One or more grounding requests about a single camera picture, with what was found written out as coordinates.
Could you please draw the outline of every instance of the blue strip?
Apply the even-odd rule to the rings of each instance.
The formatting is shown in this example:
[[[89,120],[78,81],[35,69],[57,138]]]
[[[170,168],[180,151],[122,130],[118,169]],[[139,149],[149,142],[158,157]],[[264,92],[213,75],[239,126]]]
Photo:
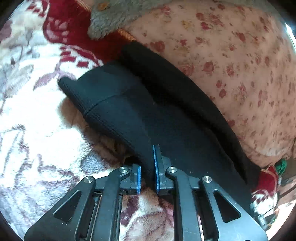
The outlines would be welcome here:
[[[137,194],[141,192],[141,167],[138,167],[138,182],[137,182]]]
[[[160,190],[160,184],[159,184],[159,171],[158,171],[158,165],[156,160],[156,152],[155,147],[153,146],[153,155],[154,155],[154,165],[155,165],[155,172],[156,172],[156,193],[159,193]]]

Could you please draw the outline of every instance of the metal screw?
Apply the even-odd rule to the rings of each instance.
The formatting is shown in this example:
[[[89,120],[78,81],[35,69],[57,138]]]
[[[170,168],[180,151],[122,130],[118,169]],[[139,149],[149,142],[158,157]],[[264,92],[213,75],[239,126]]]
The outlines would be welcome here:
[[[83,181],[84,181],[85,183],[92,183],[93,180],[94,180],[94,178],[91,177],[91,176],[87,176],[87,177],[85,177],[85,178],[83,179]]]
[[[175,173],[176,171],[177,171],[177,168],[175,168],[175,167],[168,168],[168,172],[170,172],[170,173]]]
[[[128,167],[120,167],[119,171],[122,173],[126,173],[126,172],[128,172]]]
[[[210,182],[212,181],[212,178],[209,177],[209,176],[204,176],[204,177],[202,178],[202,180],[203,180],[205,183],[210,183]]]

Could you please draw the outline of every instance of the pink floral fabric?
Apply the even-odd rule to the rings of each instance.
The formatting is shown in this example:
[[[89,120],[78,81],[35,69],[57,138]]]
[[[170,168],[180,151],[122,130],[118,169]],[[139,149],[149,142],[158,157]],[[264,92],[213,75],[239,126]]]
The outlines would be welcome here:
[[[217,1],[174,1],[126,30],[209,96],[253,162],[264,167],[291,155],[296,58],[274,17]]]

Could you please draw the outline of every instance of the green rope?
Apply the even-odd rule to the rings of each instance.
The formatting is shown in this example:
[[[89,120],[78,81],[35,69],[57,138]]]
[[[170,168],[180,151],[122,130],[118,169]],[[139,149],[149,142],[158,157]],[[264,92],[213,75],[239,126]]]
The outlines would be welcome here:
[[[286,159],[279,160],[275,164],[275,167],[276,167],[276,172],[278,173],[279,176],[281,176],[285,172],[285,170],[286,170],[287,160]]]

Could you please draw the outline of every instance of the black fabric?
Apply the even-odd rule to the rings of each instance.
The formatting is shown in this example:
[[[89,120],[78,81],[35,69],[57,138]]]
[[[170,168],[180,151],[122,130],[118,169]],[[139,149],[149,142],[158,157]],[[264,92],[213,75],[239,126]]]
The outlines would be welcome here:
[[[77,81],[62,78],[59,86],[91,127],[129,147],[151,186],[152,145],[159,144],[175,167],[191,176],[211,176],[250,213],[250,189],[260,168],[208,97],[160,56],[133,42],[119,61]]]

